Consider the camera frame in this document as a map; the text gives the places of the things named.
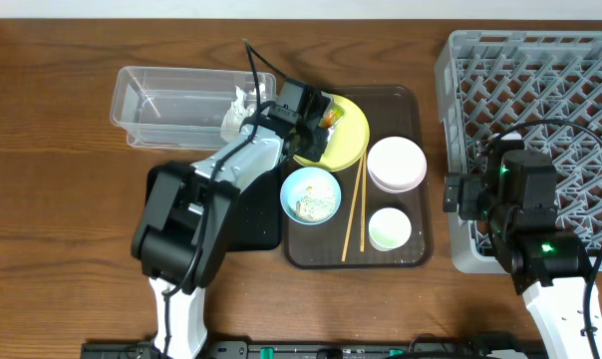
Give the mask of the wooden chopstick left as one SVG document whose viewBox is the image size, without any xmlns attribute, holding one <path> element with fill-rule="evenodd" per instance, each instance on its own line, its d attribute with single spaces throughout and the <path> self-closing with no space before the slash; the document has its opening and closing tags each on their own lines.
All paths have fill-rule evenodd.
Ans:
<svg viewBox="0 0 602 359">
<path fill-rule="evenodd" d="M 361 155 L 361 157 L 359 158 L 359 162 L 358 162 L 357 174 L 356 174 L 356 178 L 355 178 L 352 201 L 351 201 L 350 211 L 349 211 L 349 216 L 348 216 L 347 228 L 346 228 L 344 245 L 343 245 L 342 256 L 341 256 L 342 262 L 345 262 L 347 259 L 349 241 L 350 241 L 350 237 L 351 237 L 353 219 L 354 219 L 357 197 L 358 197 L 358 192 L 359 192 L 359 187 L 360 187 L 363 162 L 364 162 L 363 155 Z"/>
</svg>

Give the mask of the black tray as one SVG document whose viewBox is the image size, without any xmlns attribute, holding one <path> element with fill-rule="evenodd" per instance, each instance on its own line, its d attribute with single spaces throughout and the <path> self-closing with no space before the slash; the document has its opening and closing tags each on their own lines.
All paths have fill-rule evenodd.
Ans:
<svg viewBox="0 0 602 359">
<path fill-rule="evenodd" d="M 193 247 L 201 215 L 188 207 L 207 199 L 206 179 L 184 162 L 168 162 L 152 168 L 147 177 L 146 207 L 133 252 L 141 253 L 142 241 L 153 234 L 179 245 Z M 281 174 L 272 170 L 258 177 L 235 198 L 221 238 L 229 251 L 272 250 L 281 241 L 278 191 Z"/>
</svg>

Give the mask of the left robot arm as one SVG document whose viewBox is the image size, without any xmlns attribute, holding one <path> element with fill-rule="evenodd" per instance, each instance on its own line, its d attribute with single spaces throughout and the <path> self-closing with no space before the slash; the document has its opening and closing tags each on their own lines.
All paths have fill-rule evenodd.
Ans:
<svg viewBox="0 0 602 359">
<path fill-rule="evenodd" d="M 236 138 L 206 160 L 169 162 L 148 176 L 145 210 L 132 255 L 150 280 L 157 305 L 158 358 L 194 358 L 207 338 L 205 289 L 228 250 L 226 231 L 241 194 L 287 158 L 326 141 L 334 106 L 318 91 L 256 107 Z"/>
</svg>

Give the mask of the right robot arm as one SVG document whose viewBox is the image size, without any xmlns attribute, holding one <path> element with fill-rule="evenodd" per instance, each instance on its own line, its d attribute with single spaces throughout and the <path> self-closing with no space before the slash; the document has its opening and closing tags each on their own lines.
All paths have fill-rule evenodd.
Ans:
<svg viewBox="0 0 602 359">
<path fill-rule="evenodd" d="M 556 226 L 557 171 L 528 150 L 494 156 L 482 175 L 450 173 L 444 210 L 482 220 L 493 255 L 513 281 L 551 358 L 602 358 L 598 292 L 578 235 Z"/>
</svg>

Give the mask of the clear plastic bin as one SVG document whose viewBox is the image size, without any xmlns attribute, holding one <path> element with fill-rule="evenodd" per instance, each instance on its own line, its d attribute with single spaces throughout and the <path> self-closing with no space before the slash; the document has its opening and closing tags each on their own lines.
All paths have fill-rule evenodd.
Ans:
<svg viewBox="0 0 602 359">
<path fill-rule="evenodd" d="M 220 127 L 235 87 L 249 104 L 276 99 L 276 79 L 266 72 L 126 66 L 117 77 L 111 123 L 134 148 L 217 151 L 228 144 Z"/>
</svg>

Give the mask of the pale green cup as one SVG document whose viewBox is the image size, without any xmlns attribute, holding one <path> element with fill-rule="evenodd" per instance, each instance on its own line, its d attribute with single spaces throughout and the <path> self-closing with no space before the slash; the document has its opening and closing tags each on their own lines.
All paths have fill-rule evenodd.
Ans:
<svg viewBox="0 0 602 359">
<path fill-rule="evenodd" d="M 371 245 L 379 251 L 390 251 L 405 245 L 412 235 L 412 223 L 401 210 L 385 207 L 377 210 L 368 223 Z"/>
</svg>

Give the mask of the yellow plate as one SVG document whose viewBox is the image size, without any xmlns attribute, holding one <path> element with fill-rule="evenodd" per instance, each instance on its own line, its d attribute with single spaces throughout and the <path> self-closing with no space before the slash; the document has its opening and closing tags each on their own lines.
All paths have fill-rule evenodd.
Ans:
<svg viewBox="0 0 602 359">
<path fill-rule="evenodd" d="M 346 97 L 335 95 L 335 104 L 345 110 L 337 124 L 319 162 L 295 156 L 294 161 L 303 167 L 317 167 L 328 172 L 338 172 L 357 163 L 367 149 L 370 128 L 364 112 Z"/>
</svg>

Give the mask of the wooden chopstick right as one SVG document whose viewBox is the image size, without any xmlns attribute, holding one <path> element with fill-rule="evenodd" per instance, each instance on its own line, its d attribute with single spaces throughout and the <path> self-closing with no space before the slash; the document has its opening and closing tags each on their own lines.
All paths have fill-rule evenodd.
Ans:
<svg viewBox="0 0 602 359">
<path fill-rule="evenodd" d="M 366 249 L 366 207 L 367 207 L 367 151 L 362 154 L 361 157 L 361 218 L 360 218 L 360 252 L 365 252 Z"/>
</svg>

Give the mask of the rice food waste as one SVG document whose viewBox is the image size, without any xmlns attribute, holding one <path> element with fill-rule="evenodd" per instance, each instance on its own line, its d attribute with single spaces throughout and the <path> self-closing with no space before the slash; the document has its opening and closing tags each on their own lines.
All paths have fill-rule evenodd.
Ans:
<svg viewBox="0 0 602 359">
<path fill-rule="evenodd" d="M 296 201 L 295 215 L 307 222 L 329 218 L 336 208 L 334 192 L 329 187 L 307 186 L 304 195 Z"/>
</svg>

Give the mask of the white tissue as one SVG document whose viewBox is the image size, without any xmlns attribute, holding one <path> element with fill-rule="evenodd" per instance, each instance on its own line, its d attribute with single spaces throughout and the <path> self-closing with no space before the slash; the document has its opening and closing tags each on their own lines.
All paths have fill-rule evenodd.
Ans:
<svg viewBox="0 0 602 359">
<path fill-rule="evenodd" d="M 235 87 L 236 99 L 231 102 L 226 111 L 221 127 L 220 135 L 227 143 L 232 142 L 239 134 L 242 122 L 256 111 L 256 104 L 247 102 L 248 95 L 238 86 Z"/>
</svg>

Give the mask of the light blue bowl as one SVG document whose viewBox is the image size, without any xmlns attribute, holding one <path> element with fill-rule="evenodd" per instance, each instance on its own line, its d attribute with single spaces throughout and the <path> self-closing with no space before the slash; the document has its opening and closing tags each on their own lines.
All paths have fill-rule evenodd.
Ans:
<svg viewBox="0 0 602 359">
<path fill-rule="evenodd" d="M 279 200 L 284 213 L 304 225 L 331 219 L 341 204 L 341 187 L 336 178 L 319 168 L 293 171 L 283 182 Z"/>
</svg>

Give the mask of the brown serving tray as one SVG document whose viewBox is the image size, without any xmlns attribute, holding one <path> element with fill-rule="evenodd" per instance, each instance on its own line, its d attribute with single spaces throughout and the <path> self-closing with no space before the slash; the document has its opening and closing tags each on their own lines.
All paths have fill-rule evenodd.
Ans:
<svg viewBox="0 0 602 359">
<path fill-rule="evenodd" d="M 339 88 L 339 95 L 353 101 L 366 115 L 370 141 L 392 136 L 422 143 L 419 109 L 413 93 L 403 87 Z M 409 191 L 391 194 L 377 188 L 367 179 L 366 217 L 384 207 L 404 212 L 412 223 L 412 235 L 400 248 L 379 251 L 366 239 L 365 252 L 360 252 L 361 181 L 353 219 L 347 259 L 341 261 L 358 164 L 334 173 L 341 187 L 342 200 L 336 214 L 318 225 L 304 225 L 282 216 L 281 233 L 288 261 L 300 269 L 354 269 L 382 267 L 418 267 L 433 253 L 428 182 Z"/>
</svg>

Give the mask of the green snack wrapper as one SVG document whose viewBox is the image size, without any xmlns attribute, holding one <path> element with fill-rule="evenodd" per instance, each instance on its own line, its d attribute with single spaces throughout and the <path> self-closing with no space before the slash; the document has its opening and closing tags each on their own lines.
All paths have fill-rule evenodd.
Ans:
<svg viewBox="0 0 602 359">
<path fill-rule="evenodd" d="M 344 116 L 345 110 L 339 105 L 333 105 L 332 108 L 324 114 L 319 126 L 324 129 L 334 128 Z"/>
</svg>

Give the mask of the pink bowl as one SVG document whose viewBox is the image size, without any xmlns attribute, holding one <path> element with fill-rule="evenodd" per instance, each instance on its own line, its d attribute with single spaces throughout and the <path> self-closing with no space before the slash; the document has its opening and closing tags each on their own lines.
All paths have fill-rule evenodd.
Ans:
<svg viewBox="0 0 602 359">
<path fill-rule="evenodd" d="M 387 137 L 368 152 L 367 170 L 373 183 L 388 193 L 401 193 L 419 186 L 427 174 L 423 150 L 403 137 Z"/>
</svg>

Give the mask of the grey dishwasher rack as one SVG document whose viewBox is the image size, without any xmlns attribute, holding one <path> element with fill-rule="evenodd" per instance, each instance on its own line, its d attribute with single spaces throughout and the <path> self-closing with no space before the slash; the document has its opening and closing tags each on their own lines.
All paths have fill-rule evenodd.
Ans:
<svg viewBox="0 0 602 359">
<path fill-rule="evenodd" d="M 435 65 L 448 168 L 481 174 L 482 145 L 521 131 L 558 171 L 556 224 L 602 249 L 602 32 L 454 31 Z"/>
</svg>

